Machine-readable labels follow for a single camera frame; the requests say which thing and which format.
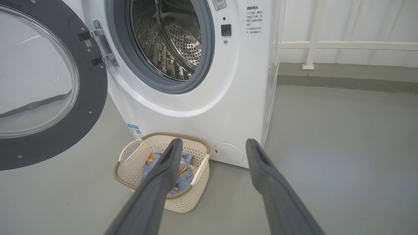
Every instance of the sticker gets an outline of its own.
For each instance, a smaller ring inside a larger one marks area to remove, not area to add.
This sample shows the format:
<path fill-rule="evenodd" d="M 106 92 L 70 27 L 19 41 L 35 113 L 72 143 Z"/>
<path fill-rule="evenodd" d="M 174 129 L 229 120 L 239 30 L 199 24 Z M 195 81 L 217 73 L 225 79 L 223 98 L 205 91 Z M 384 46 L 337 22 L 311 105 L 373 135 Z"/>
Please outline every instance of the sticker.
<path fill-rule="evenodd" d="M 92 41 L 90 41 L 90 40 L 85 40 L 84 43 L 86 44 L 87 48 L 92 48 L 93 47 Z"/>
<path fill-rule="evenodd" d="M 225 2 L 225 0 L 212 0 L 212 2 L 213 2 L 213 5 L 215 6 L 216 11 L 227 7 L 227 3 Z"/>
<path fill-rule="evenodd" d="M 139 130 L 138 126 L 128 124 L 129 130 L 132 132 L 133 137 L 135 137 L 136 140 L 139 140 L 143 137 L 141 131 Z"/>
<path fill-rule="evenodd" d="M 258 6 L 247 6 L 245 9 L 244 34 L 257 35 L 263 32 L 263 11 Z"/>

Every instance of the door hinge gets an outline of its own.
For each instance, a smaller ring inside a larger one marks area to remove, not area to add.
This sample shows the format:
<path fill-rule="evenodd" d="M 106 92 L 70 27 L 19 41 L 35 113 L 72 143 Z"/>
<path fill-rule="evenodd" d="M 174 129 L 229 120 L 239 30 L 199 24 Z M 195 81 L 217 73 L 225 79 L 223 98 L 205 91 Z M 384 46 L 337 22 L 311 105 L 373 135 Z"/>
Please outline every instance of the door hinge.
<path fill-rule="evenodd" d="M 85 32 L 85 33 L 79 33 L 78 37 L 80 41 L 86 41 L 92 38 L 95 38 L 97 41 L 99 41 L 97 44 L 100 47 L 100 51 L 102 52 L 102 57 L 98 57 L 92 60 L 93 65 L 98 65 L 101 63 L 110 62 L 114 66 L 119 66 L 119 63 L 116 61 L 116 58 L 112 52 L 112 49 L 109 46 L 109 42 L 107 41 L 107 36 L 105 32 L 102 29 L 102 25 L 100 23 L 100 20 L 94 20 L 94 31 Z"/>

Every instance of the front-loading washing machine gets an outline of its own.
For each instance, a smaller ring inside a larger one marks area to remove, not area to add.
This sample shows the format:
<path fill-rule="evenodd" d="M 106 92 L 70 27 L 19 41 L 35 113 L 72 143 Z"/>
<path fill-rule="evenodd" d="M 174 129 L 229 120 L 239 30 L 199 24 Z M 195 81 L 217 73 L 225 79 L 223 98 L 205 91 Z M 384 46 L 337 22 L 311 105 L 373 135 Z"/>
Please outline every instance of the front-loading washing machine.
<path fill-rule="evenodd" d="M 211 159 L 248 167 L 245 141 L 264 145 L 267 137 L 283 6 L 0 1 L 0 169 L 38 163 L 77 143 L 96 123 L 107 91 L 135 138 L 195 136 L 209 143 Z"/>

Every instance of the qr code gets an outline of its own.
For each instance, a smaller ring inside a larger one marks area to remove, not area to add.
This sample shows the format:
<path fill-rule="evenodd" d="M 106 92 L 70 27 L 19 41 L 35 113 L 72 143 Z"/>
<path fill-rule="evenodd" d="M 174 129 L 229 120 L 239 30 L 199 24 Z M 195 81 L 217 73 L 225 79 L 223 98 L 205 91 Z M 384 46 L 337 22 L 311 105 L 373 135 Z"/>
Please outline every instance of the qr code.
<path fill-rule="evenodd" d="M 85 42 L 87 48 L 92 48 L 93 47 L 93 44 L 90 40 L 85 40 L 84 42 Z"/>

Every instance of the laundry basket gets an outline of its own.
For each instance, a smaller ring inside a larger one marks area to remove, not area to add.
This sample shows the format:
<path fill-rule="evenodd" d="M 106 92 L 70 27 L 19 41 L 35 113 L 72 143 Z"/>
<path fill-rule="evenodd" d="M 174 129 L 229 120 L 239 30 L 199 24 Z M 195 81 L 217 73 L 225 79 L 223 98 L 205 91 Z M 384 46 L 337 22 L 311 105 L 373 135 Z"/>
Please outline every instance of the laundry basket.
<path fill-rule="evenodd" d="M 197 167 L 196 174 L 191 184 L 183 191 L 167 195 L 164 208 L 185 213 L 192 210 L 199 201 L 209 179 L 209 145 L 195 137 L 171 133 L 152 133 L 139 140 L 129 143 L 121 152 L 119 161 L 113 170 L 113 176 L 117 181 L 130 188 L 132 191 L 138 187 L 142 180 L 142 172 L 150 153 L 162 153 L 170 145 L 170 142 L 180 138 L 183 141 L 183 152 L 190 153 L 194 157 L 190 164 Z M 123 156 L 129 147 L 136 143 L 140 146 L 126 159 Z"/>

